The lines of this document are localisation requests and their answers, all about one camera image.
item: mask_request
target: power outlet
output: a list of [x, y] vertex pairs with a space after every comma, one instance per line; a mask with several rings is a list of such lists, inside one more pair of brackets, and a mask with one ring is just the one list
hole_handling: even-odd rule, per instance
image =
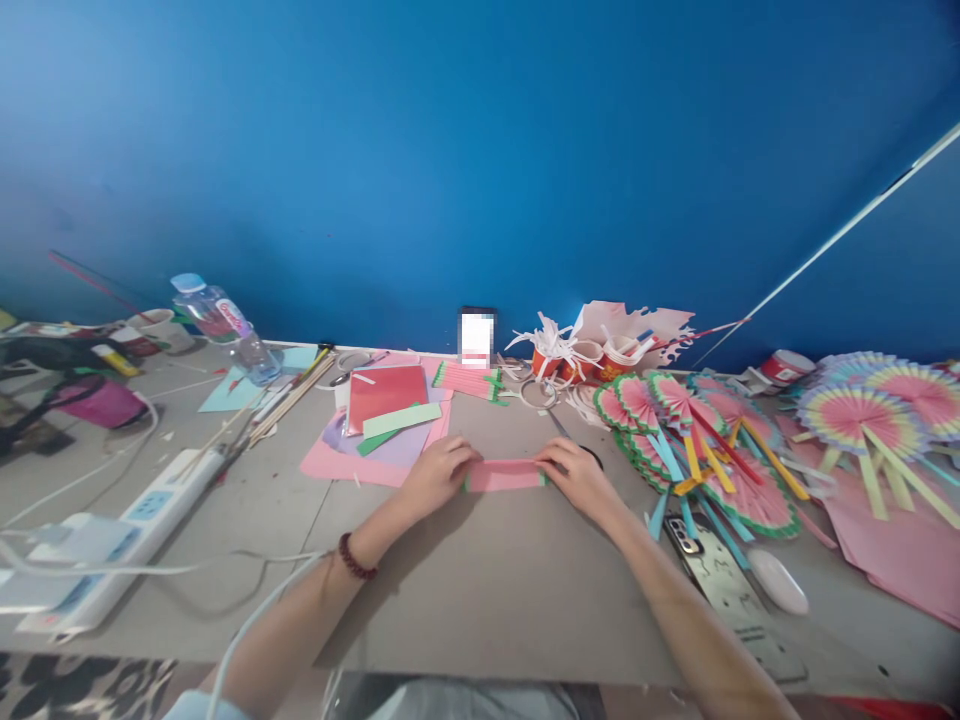
[[172, 492], [154, 491], [146, 495], [135, 508], [127, 513], [124, 519], [139, 522], [153, 520], [172, 497]]

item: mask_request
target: plastic bottle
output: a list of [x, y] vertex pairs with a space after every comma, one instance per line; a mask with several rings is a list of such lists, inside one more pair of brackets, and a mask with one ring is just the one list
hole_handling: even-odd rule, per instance
[[180, 291], [173, 302], [230, 355], [250, 382], [263, 387], [280, 376], [280, 363], [222, 288], [207, 285], [195, 273], [177, 275], [170, 282]]

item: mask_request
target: white mouse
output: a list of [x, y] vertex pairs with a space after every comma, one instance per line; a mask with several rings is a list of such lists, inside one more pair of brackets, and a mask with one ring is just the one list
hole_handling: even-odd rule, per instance
[[782, 562], [766, 550], [760, 549], [748, 550], [747, 560], [750, 561], [760, 586], [777, 606], [791, 615], [806, 615], [810, 612], [807, 596]]

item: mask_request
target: white cup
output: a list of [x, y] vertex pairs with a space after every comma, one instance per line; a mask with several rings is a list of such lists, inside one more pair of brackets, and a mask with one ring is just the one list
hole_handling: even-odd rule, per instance
[[127, 325], [154, 342], [165, 353], [172, 355], [186, 352], [196, 344], [196, 339], [183, 325], [173, 322], [173, 310], [147, 310], [143, 315], [153, 322], [147, 323], [140, 315], [134, 315], [127, 320]]

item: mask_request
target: bracelet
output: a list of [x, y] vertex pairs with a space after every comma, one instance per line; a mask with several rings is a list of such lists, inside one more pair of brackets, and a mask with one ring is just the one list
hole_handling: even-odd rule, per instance
[[357, 578], [357, 580], [373, 580], [377, 576], [377, 573], [380, 572], [379, 568], [367, 570], [356, 561], [350, 553], [350, 535], [352, 535], [352, 533], [344, 533], [340, 536], [340, 557], [343, 558], [343, 562], [350, 570], [350, 574]]

